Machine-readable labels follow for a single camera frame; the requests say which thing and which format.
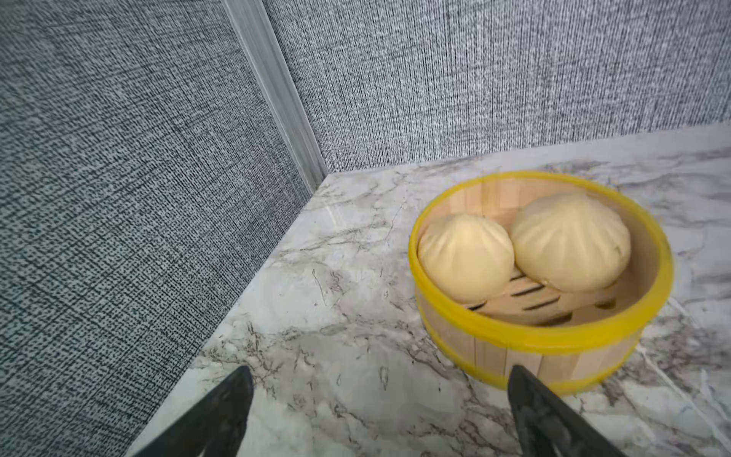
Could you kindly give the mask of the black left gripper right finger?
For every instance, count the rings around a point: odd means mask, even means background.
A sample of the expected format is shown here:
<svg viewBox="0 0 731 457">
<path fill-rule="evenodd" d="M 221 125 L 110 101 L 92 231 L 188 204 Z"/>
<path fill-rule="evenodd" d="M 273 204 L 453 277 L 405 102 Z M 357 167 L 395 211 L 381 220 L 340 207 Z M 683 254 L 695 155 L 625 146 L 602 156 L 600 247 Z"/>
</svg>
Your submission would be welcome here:
<svg viewBox="0 0 731 457">
<path fill-rule="evenodd" d="M 521 365 L 510 371 L 508 400 L 525 456 L 624 457 L 620 449 Z"/>
</svg>

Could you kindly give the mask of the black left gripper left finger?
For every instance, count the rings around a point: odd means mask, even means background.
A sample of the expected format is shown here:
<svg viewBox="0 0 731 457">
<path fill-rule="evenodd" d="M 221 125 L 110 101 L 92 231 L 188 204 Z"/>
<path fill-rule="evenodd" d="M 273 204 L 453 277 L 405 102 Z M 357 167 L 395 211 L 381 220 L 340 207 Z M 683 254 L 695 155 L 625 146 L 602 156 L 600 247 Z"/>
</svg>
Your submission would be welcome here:
<svg viewBox="0 0 731 457">
<path fill-rule="evenodd" d="M 235 456 L 245 438 L 254 398 L 247 366 L 234 369 L 139 456 Z"/>
</svg>

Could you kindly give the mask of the yellow steamer basket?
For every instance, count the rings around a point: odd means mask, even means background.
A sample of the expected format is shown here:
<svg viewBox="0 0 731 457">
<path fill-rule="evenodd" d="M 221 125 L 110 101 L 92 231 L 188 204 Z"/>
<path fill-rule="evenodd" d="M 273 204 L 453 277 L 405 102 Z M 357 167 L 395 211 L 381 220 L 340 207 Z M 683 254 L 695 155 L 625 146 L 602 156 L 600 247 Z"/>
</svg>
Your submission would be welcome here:
<svg viewBox="0 0 731 457">
<path fill-rule="evenodd" d="M 563 293 L 514 270 L 492 302 L 464 306 L 428 278 L 417 247 L 426 227 L 459 213 L 508 226 L 521 208 L 556 193 L 582 192 L 614 209 L 631 234 L 632 255 L 621 279 L 590 293 Z M 409 238 L 409 268 L 423 325 L 434 344 L 470 376 L 506 388 L 522 366 L 555 393 L 586 390 L 632 354 L 673 288 L 670 245 L 652 215 L 629 197 L 579 177 L 512 171 L 454 186 L 432 200 Z"/>
</svg>

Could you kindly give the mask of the left cream bun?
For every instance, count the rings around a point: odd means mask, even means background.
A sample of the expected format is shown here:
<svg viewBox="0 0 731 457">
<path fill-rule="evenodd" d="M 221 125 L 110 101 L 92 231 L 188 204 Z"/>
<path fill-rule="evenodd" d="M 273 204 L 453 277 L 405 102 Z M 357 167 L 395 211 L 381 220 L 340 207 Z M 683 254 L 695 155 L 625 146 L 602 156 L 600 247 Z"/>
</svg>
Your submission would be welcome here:
<svg viewBox="0 0 731 457">
<path fill-rule="evenodd" d="M 503 292 L 515 265 L 506 230 L 493 220 L 455 214 L 430 224 L 417 256 L 428 278 L 452 300 L 477 305 Z"/>
</svg>

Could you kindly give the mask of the cream bun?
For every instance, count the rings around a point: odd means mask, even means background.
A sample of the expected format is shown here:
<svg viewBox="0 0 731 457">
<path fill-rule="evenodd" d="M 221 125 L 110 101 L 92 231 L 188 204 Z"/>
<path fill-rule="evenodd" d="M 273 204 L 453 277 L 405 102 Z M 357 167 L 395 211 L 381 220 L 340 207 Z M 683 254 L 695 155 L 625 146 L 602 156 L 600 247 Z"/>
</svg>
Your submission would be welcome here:
<svg viewBox="0 0 731 457">
<path fill-rule="evenodd" d="M 631 235 L 616 211 L 580 192 L 542 197 L 521 210 L 509 230 L 517 268 L 564 292 L 599 291 L 615 283 L 631 257 Z"/>
<path fill-rule="evenodd" d="M 506 230 L 493 220 L 455 214 L 430 224 L 417 256 L 428 278 L 452 300 L 477 305 L 503 292 L 515 265 Z"/>
</svg>

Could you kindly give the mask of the right cream bun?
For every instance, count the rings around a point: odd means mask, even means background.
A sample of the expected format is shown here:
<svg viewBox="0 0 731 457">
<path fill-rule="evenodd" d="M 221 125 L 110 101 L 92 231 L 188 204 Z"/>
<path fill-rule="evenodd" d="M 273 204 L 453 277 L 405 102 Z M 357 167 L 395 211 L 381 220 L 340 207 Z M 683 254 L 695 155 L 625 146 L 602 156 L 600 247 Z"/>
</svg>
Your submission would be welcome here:
<svg viewBox="0 0 731 457">
<path fill-rule="evenodd" d="M 521 210 L 509 230 L 517 268 L 564 292 L 599 291 L 615 283 L 631 257 L 631 235 L 616 211 L 580 192 L 542 197 Z"/>
</svg>

